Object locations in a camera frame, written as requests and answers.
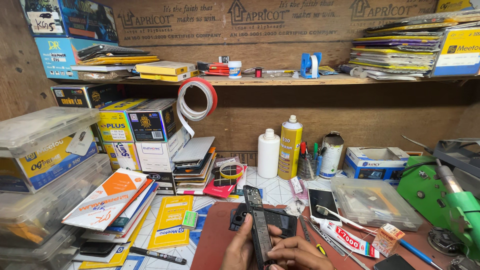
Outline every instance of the tape dispenser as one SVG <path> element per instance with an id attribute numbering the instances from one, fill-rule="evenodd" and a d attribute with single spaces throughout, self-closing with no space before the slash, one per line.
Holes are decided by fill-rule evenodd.
<path id="1" fill-rule="evenodd" d="M 305 79 L 315 79 L 320 77 L 318 73 L 318 64 L 322 60 L 321 52 L 314 52 L 313 55 L 309 53 L 301 54 L 301 66 L 300 66 L 300 75 Z"/>

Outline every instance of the pen holder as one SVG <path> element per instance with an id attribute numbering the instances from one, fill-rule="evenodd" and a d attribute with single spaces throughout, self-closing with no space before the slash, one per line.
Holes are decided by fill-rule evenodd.
<path id="1" fill-rule="evenodd" d="M 306 181 L 317 179 L 318 160 L 299 159 L 297 167 L 297 176 Z"/>

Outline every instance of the t-7000 glue tube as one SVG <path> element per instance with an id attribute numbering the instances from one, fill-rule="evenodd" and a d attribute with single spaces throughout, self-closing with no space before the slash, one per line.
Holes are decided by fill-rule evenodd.
<path id="1" fill-rule="evenodd" d="M 319 219 L 314 216 L 310 216 L 310 218 L 312 221 L 320 224 L 322 232 L 326 233 L 351 251 L 368 257 L 380 257 L 378 250 L 376 250 L 370 243 L 350 234 L 342 229 L 342 227 L 336 226 L 329 220 Z"/>

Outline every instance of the black marker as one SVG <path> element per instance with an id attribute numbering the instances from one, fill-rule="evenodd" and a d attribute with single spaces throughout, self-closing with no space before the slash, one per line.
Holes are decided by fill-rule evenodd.
<path id="1" fill-rule="evenodd" d="M 157 259 L 166 260 L 166 261 L 174 262 L 174 263 L 178 263 L 178 264 L 183 264 L 183 265 L 187 264 L 187 260 L 185 260 L 183 258 L 179 258 L 179 257 L 175 257 L 175 256 L 172 256 L 172 255 L 167 255 L 167 254 L 163 254 L 163 253 L 159 253 L 159 252 L 156 252 L 156 251 L 151 251 L 151 250 L 143 249 L 143 248 L 139 248 L 139 247 L 132 246 L 132 247 L 130 247 L 129 252 L 140 254 L 140 255 L 145 255 L 145 256 L 150 256 L 150 257 L 154 257 L 154 258 L 157 258 Z"/>

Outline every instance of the green machine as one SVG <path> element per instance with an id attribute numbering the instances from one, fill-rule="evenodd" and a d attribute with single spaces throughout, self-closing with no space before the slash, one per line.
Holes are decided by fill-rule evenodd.
<path id="1" fill-rule="evenodd" d="M 452 231 L 470 259 L 480 260 L 480 200 L 464 191 L 450 168 L 434 156 L 410 157 L 397 191 L 433 226 Z"/>

